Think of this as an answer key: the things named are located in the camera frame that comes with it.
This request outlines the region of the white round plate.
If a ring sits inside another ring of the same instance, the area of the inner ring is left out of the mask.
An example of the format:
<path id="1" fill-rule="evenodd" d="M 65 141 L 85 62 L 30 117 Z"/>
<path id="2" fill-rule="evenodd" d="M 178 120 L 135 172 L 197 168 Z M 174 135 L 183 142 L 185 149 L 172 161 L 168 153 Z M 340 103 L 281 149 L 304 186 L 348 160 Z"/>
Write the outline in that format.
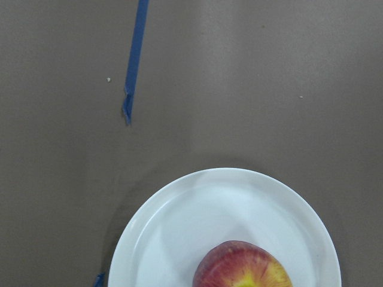
<path id="1" fill-rule="evenodd" d="M 341 286 L 332 239 L 312 207 L 274 178 L 237 168 L 183 176 L 150 197 L 115 248 L 109 286 L 191 286 L 202 258 L 228 240 L 257 245 L 294 286 Z"/>

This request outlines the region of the red yellow apple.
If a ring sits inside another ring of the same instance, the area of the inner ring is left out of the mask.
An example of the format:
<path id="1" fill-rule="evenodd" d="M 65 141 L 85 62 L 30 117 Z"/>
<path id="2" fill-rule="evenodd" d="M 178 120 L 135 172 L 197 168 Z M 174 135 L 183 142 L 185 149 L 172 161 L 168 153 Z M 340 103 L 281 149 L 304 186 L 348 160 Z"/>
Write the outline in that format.
<path id="1" fill-rule="evenodd" d="M 229 240 L 211 249 L 193 276 L 193 286 L 292 286 L 282 264 L 264 249 Z"/>

